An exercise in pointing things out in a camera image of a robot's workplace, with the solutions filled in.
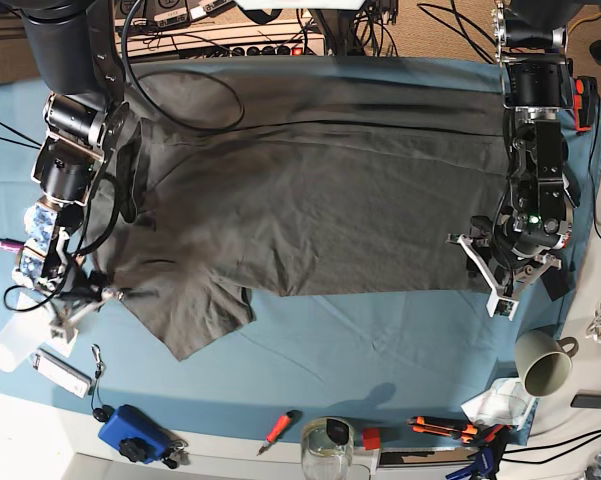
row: orange screwdriver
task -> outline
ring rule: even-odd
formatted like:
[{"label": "orange screwdriver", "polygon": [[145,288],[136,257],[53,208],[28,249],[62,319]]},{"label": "orange screwdriver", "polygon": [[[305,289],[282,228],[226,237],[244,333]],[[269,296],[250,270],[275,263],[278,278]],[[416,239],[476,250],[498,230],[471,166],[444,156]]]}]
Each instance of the orange screwdriver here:
[{"label": "orange screwdriver", "polygon": [[278,419],[275,427],[273,427],[273,430],[271,430],[271,432],[269,432],[269,435],[267,435],[267,439],[262,444],[262,447],[260,447],[260,450],[258,450],[258,455],[262,455],[264,453],[264,451],[267,448],[269,448],[273,442],[276,441],[276,439],[280,436],[280,434],[286,430],[286,428],[289,426],[289,424],[291,423],[292,420],[293,420],[293,411],[285,413]]}]

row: white mug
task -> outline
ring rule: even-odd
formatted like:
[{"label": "white mug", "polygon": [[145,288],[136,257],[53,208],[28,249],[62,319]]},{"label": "white mug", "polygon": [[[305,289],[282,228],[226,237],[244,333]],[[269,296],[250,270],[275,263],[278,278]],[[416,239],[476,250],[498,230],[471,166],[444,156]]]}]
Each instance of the white mug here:
[{"label": "white mug", "polygon": [[573,337],[555,340],[539,330],[523,334],[515,344],[514,358],[522,386],[529,395],[546,397],[560,389],[571,373],[571,358],[578,353]]}]

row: black cable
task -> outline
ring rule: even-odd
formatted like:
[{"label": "black cable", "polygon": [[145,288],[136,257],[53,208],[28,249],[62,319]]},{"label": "black cable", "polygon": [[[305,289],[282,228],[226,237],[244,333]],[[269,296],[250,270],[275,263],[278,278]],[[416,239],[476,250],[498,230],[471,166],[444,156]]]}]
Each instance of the black cable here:
[{"label": "black cable", "polygon": [[367,6],[363,9],[364,13],[367,14],[367,25],[369,28],[369,35],[370,35],[370,40],[371,40],[371,46],[372,46],[372,54],[374,57],[379,57],[381,54],[381,50],[382,47],[378,45],[378,37],[376,36],[376,31],[374,28],[375,22],[374,22],[374,16],[375,14],[373,12],[371,12],[371,9]]},{"label": "black cable", "polygon": [[296,8],[296,20],[298,21],[298,25],[302,29],[302,35],[304,40],[304,48],[302,49],[302,54],[306,55],[307,50],[309,49],[309,34],[307,33],[307,25],[302,24],[302,9]]},{"label": "black cable", "polygon": [[[458,35],[460,35],[462,38],[465,39],[465,41],[467,41],[469,43],[469,45],[475,50],[475,52],[478,54],[478,56],[485,62],[485,63],[489,63],[489,64],[493,64],[493,60],[491,59],[491,55],[484,49],[482,48],[480,45],[477,45],[475,42],[473,42],[473,40],[471,40],[471,38],[469,38],[468,35],[465,35],[464,33],[462,33],[460,30],[458,30],[457,28],[453,27],[452,25],[449,25],[447,22],[445,22],[444,20],[438,18],[437,16],[435,16],[433,13],[429,12],[427,10],[427,8],[433,8],[433,9],[437,9],[437,10],[442,10],[445,12],[449,12],[449,13],[454,13],[453,10],[446,8],[446,7],[442,7],[440,5],[434,5],[432,3],[418,3],[417,7],[422,10],[422,12],[424,12],[426,15],[428,15],[429,17],[433,18],[436,22],[441,23],[442,25],[444,25],[445,27],[447,27],[448,29],[452,30],[453,32],[457,33]],[[475,28],[479,33],[481,33],[482,35],[484,35],[486,38],[489,39],[490,43],[492,45],[495,46],[495,40],[492,39],[491,37],[489,37],[487,35],[487,33],[480,28],[478,25],[476,25],[471,19],[469,19],[468,17],[462,15],[461,13],[458,13],[458,17],[460,17],[461,19],[465,20],[467,23],[469,23],[473,28]]]},{"label": "black cable", "polygon": [[230,124],[228,124],[224,127],[221,127],[221,128],[200,127],[200,126],[190,125],[181,120],[178,120],[173,115],[169,114],[166,110],[164,110],[162,107],[160,107],[156,102],[154,102],[153,99],[144,90],[144,88],[142,88],[142,86],[140,85],[140,81],[138,80],[138,77],[136,77],[136,74],[134,73],[133,69],[131,68],[131,62],[129,61],[129,52],[127,50],[127,46],[128,46],[127,44],[129,41],[129,30],[131,29],[131,20],[132,20],[133,16],[140,9],[140,6],[142,5],[143,1],[144,0],[136,0],[136,2],[131,7],[129,14],[127,15],[127,18],[124,21],[124,27],[122,29],[122,34],[120,36],[120,41],[121,41],[120,46],[121,46],[121,50],[122,50],[122,52],[121,52],[122,53],[122,55],[121,55],[122,63],[124,64],[124,67],[129,74],[129,77],[131,79],[131,83],[133,84],[133,86],[138,90],[138,92],[140,93],[142,98],[144,98],[144,100],[149,105],[151,105],[151,107],[153,107],[154,110],[156,110],[161,115],[168,118],[173,123],[175,123],[176,125],[178,125],[182,128],[185,128],[187,130],[193,130],[195,132],[206,134],[206,135],[219,134],[219,133],[224,133],[224,132],[232,130],[244,118],[244,114],[245,114],[244,104],[240,100],[240,97],[238,97],[238,93],[229,84],[227,84],[226,82],[223,82],[222,80],[220,80],[212,75],[209,75],[209,74],[203,73],[203,72],[193,72],[193,71],[187,72],[187,74],[198,75],[198,76],[206,78],[207,80],[210,80],[214,83],[217,83],[218,85],[226,88],[229,92],[231,92],[231,94],[235,98],[236,102],[238,103],[238,108],[240,109],[238,118],[235,121],[231,122]]},{"label": "black cable", "polygon": [[589,162],[587,164],[587,172],[589,173],[589,179],[591,180],[591,201],[593,203],[593,228],[596,232],[596,235],[601,241],[601,233],[598,228],[598,208],[597,208],[597,197],[598,194],[596,192],[596,184],[593,179],[593,173],[591,173],[591,163],[593,161],[593,155],[596,151],[596,144],[598,143],[598,131],[600,130],[600,110],[601,110],[601,101],[600,97],[598,97],[598,111],[596,112],[596,122],[594,125],[595,132],[593,135],[593,143],[591,145],[591,149],[589,150]]},{"label": "black cable", "polygon": [[93,392],[91,393],[91,411],[95,410],[93,407],[93,399],[96,397],[96,395],[98,396],[98,402],[100,402],[100,408],[102,408],[102,406],[104,405],[102,403],[102,399],[100,398],[100,377],[102,376],[102,372],[98,373],[98,371],[96,371],[96,382],[95,385],[93,386]]},{"label": "black cable", "polygon": [[513,265],[509,256],[507,255],[506,248],[500,245],[500,240],[496,235],[496,226],[498,222],[498,217],[500,216],[500,210],[502,210],[502,206],[504,205],[504,201],[507,198],[507,195],[511,191],[511,174],[512,174],[512,165],[513,165],[513,157],[511,156],[511,144],[513,138],[513,132],[511,131],[513,128],[513,116],[511,110],[505,109],[502,114],[502,139],[504,140],[504,147],[507,152],[507,158],[509,159],[509,169],[507,171],[507,184],[502,192],[502,196],[498,201],[498,207],[496,208],[496,212],[493,215],[493,222],[491,223],[491,241],[493,242],[496,249],[500,252],[500,256],[504,259],[507,269],[509,270],[509,280],[507,282],[507,288],[505,290],[506,295],[511,295],[513,293],[513,283],[515,279],[515,272],[513,270]]},{"label": "black cable", "polygon": [[441,5],[435,5],[433,3],[418,3],[417,4],[419,7],[422,5],[424,7],[428,7],[428,8],[433,8],[435,10],[442,10],[443,12],[447,12],[447,13],[453,13],[454,16],[457,13],[458,17],[460,17],[462,20],[464,20],[465,22],[467,22],[469,25],[471,25],[478,33],[480,33],[491,45],[493,45],[494,47],[498,45],[498,43],[496,42],[496,39],[489,35],[485,30],[483,30],[480,25],[478,25],[477,23],[475,23],[473,20],[471,20],[469,17],[467,17],[466,15],[463,15],[462,13],[458,12],[457,9],[454,11],[452,8],[447,8],[447,7],[443,7]]},{"label": "black cable", "polygon": [[[359,37],[358,30],[360,29],[360,24],[362,23],[362,20],[363,20],[363,17],[354,19],[354,22],[352,22],[351,27],[353,29],[354,38],[356,38],[358,40],[358,43],[364,50],[364,48],[366,48],[366,46],[369,45],[369,42],[371,41],[371,31],[369,29],[368,17],[365,17],[365,20],[367,20],[367,23],[365,24],[364,30],[362,31],[362,39]],[[363,41],[367,31],[369,31],[369,36],[367,37],[366,40]]]},{"label": "black cable", "polygon": [[200,40],[200,41],[203,41],[203,42],[210,43],[211,45],[213,45],[216,48],[219,48],[219,49],[224,50],[224,51],[226,51],[228,53],[231,53],[231,49],[230,48],[227,48],[226,46],[221,45],[220,43],[214,42],[213,40],[209,40],[207,38],[201,37],[199,35],[194,35],[192,33],[178,33],[178,34],[172,35],[172,34],[161,33],[161,32],[153,32],[153,33],[146,33],[146,34],[143,34],[143,35],[147,35],[147,36],[152,36],[153,37],[151,39],[145,39],[145,40],[143,40],[143,43],[145,45],[147,45],[147,50],[152,50],[152,48],[158,48],[159,47],[159,46],[157,46],[157,47],[151,47],[151,43],[153,43],[154,41],[156,41],[156,40],[160,41],[162,38],[170,38],[172,40],[172,43],[173,43],[174,47],[176,48],[176,51],[177,51],[178,47],[175,46],[175,37],[187,37],[187,38],[194,38],[196,40]]},{"label": "black cable", "polygon": [[7,125],[6,123],[2,123],[0,121],[0,126],[6,128],[7,130],[9,130],[11,133],[15,133],[16,135],[18,135],[20,138],[26,140],[29,143],[32,143],[34,145],[37,145],[38,147],[41,147],[42,144],[39,142],[36,142],[33,138],[31,137],[27,137],[24,133],[19,132],[18,130],[16,130],[13,127],[10,127],[9,125]]},{"label": "black cable", "polygon": [[592,435],[595,435],[595,437],[590,438],[578,445],[576,445],[573,448],[570,448],[568,450],[565,450],[564,452],[561,452],[557,455],[554,455],[553,457],[549,457],[546,458],[544,460],[538,460],[538,461],[532,461],[532,460],[512,460],[512,459],[507,459],[507,458],[502,458],[503,462],[509,462],[509,463],[519,463],[519,464],[523,464],[523,465],[544,465],[545,463],[549,463],[552,462],[554,460],[557,460],[558,458],[564,457],[565,455],[568,455],[569,453],[572,453],[576,450],[578,450],[579,448],[584,447],[585,445],[588,445],[589,443],[598,440],[599,438],[601,438],[601,429],[600,430],[594,430],[592,432],[588,432],[588,433],[584,433],[582,435],[579,435],[577,437],[571,438],[569,440],[565,440],[564,442],[560,442],[560,443],[555,443],[553,445],[543,445],[540,447],[530,447],[530,448],[521,448],[518,450],[512,450],[512,451],[508,451],[505,452],[504,455],[510,455],[510,454],[514,454],[514,453],[524,453],[524,452],[532,452],[532,451],[537,451],[537,450],[548,450],[551,448],[557,448],[557,447],[563,447],[565,445],[568,445],[569,443],[573,443],[573,442],[577,442],[578,440],[582,440],[583,438],[586,437],[591,437]]},{"label": "black cable", "polygon": [[82,235],[80,237],[80,242],[78,243],[78,247],[74,253],[74,256],[77,255],[89,255],[90,253],[95,252],[100,246],[111,236],[113,229],[116,226],[116,222],[118,221],[118,215],[120,214],[120,207],[122,205],[122,190],[120,188],[120,184],[116,180],[116,178],[108,172],[102,176],[102,180],[106,180],[111,185],[113,185],[114,197],[113,197],[113,208],[111,209],[111,217],[109,218],[109,223],[104,231],[96,238],[93,243],[87,245],[86,247],[80,248],[80,244],[82,242],[83,236],[86,237],[87,226],[89,215],[91,214],[91,202],[87,204],[87,216],[85,220],[85,225],[82,228]]},{"label": "black cable", "polygon": [[587,437],[590,437],[592,435],[598,435],[600,433],[601,433],[601,428],[598,429],[598,430],[593,430],[591,432],[583,433],[582,435],[578,435],[577,437],[570,438],[569,440],[564,440],[562,442],[554,443],[552,445],[541,445],[539,447],[519,448],[517,450],[510,450],[508,452],[505,452],[504,455],[507,455],[507,454],[510,454],[510,453],[535,452],[535,451],[538,451],[538,450],[549,450],[551,448],[564,447],[565,445],[569,445],[570,443],[577,442],[578,440],[582,440],[583,438],[587,438]]},{"label": "black cable", "polygon": [[[376,25],[381,25],[381,22],[373,22]],[[380,29],[380,48],[378,56],[382,56],[382,47],[384,47],[384,29]]]},{"label": "black cable", "polygon": [[324,17],[322,10],[314,10],[313,15],[319,17],[319,21],[321,22],[321,25],[324,28],[324,36],[327,38],[327,45],[329,45],[332,48],[334,55],[338,55],[340,53],[338,52],[338,42],[336,40],[336,37],[333,35],[331,27],[329,27],[329,24],[327,23],[327,20]]},{"label": "black cable", "polygon": [[393,35],[391,35],[389,29],[383,23],[380,22],[378,25],[380,25],[380,28],[382,28],[382,30],[389,36],[389,39],[391,40],[391,46],[395,52],[394,56],[399,57],[400,55],[398,54],[398,46],[396,45],[396,41],[393,39]]},{"label": "black cable", "polygon": [[476,42],[474,42],[471,39],[471,37],[467,33],[467,30],[464,28],[464,24],[460,20],[460,13],[458,12],[458,8],[456,7],[455,0],[449,0],[449,2],[451,3],[451,9],[453,10],[453,15],[456,17],[456,22],[458,23],[460,30],[462,30],[464,37],[467,39],[467,42],[469,43],[469,45],[471,45],[471,48],[473,48],[474,52],[476,52],[478,55],[480,55],[480,51],[478,50],[478,44],[476,44]]},{"label": "black cable", "polygon": [[34,310],[37,310],[38,308],[45,306],[47,303],[49,303],[51,300],[53,300],[56,296],[58,296],[60,294],[60,292],[62,291],[62,289],[64,288],[64,286],[66,285],[67,278],[69,277],[69,270],[71,270],[72,265],[73,265],[72,263],[67,264],[67,269],[65,270],[62,280],[60,280],[60,283],[58,284],[56,289],[53,292],[51,292],[48,296],[46,296],[44,298],[44,300],[42,300],[40,303],[34,305],[33,307],[22,308],[22,309],[18,309],[17,307],[12,307],[7,302],[7,296],[9,295],[9,293],[11,293],[12,291],[17,290],[19,288],[25,288],[22,285],[13,285],[13,286],[7,288],[4,291],[4,294],[2,295],[2,303],[3,303],[4,307],[7,310],[12,311],[12,312],[28,313],[28,312],[33,312]]},{"label": "black cable", "polygon": [[18,18],[22,18],[22,16],[21,16],[21,15],[20,15],[20,14],[19,14],[19,13],[18,13],[16,10],[14,10],[13,8],[11,8],[11,7],[10,7],[10,6],[8,6],[8,5],[5,5],[5,4],[4,4],[4,3],[2,3],[1,1],[0,1],[0,6],[1,6],[1,7],[3,7],[3,8],[5,8],[5,9],[6,9],[6,10],[7,10],[9,13],[11,13],[12,15],[15,15],[15,16],[16,16],[16,17],[18,17]]},{"label": "black cable", "polygon": [[33,148],[34,150],[39,150],[40,147],[36,147],[35,145],[29,145],[28,143],[18,142],[17,140],[11,140],[10,138],[4,138],[0,136],[0,140],[7,143],[13,143],[14,145],[20,145],[22,147]]}]

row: red object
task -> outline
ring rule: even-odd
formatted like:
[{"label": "red object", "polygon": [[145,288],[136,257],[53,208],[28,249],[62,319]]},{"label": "red object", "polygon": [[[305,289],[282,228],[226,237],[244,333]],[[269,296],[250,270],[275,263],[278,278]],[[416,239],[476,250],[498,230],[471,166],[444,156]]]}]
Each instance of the red object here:
[{"label": "red object", "polygon": [[275,442],[276,438],[278,438],[280,434],[289,426],[291,420],[291,412],[287,412],[283,416],[281,416],[278,419],[278,422],[276,423],[275,427],[273,427],[273,430],[271,430],[269,435],[267,435],[267,442]]},{"label": "red object", "polygon": [[593,128],[595,106],[598,101],[598,83],[593,77],[578,77],[573,94],[573,113],[576,132],[588,132]]},{"label": "red object", "polygon": [[491,430],[491,433],[489,433],[489,435],[487,435],[487,438],[485,438],[485,442],[487,442],[487,444],[493,442],[493,440],[496,438],[496,434],[502,430],[505,426],[504,425],[497,425],[493,430]]},{"label": "red object", "polygon": [[362,432],[362,444],[365,450],[378,450],[382,444],[380,442],[380,429],[365,428]]}]

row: orange handle tool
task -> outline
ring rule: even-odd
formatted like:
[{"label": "orange handle tool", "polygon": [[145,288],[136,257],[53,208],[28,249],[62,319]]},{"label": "orange handle tool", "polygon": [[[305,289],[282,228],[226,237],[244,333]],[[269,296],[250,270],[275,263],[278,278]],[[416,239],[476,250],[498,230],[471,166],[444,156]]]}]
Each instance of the orange handle tool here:
[{"label": "orange handle tool", "polygon": [[455,430],[468,435],[475,435],[478,433],[478,429],[471,422],[462,420],[449,420],[438,417],[413,417],[409,419],[408,423],[409,425],[431,426],[444,428],[445,430]]},{"label": "orange handle tool", "polygon": [[462,443],[469,443],[473,440],[472,435],[463,435],[457,430],[447,430],[440,427],[432,427],[430,425],[413,425],[413,431],[416,433],[428,433],[430,435],[438,435],[441,437],[451,437],[454,440],[461,440]]},{"label": "orange handle tool", "polygon": [[291,420],[293,420],[291,412],[287,412],[284,415],[282,415],[278,419],[278,422],[276,423],[275,427],[273,427],[273,430],[271,430],[269,435],[267,435],[267,442],[269,442],[269,443],[275,442],[276,438],[278,438],[280,436],[280,434],[282,432],[284,432],[285,429],[289,426],[289,424],[291,423]]}]

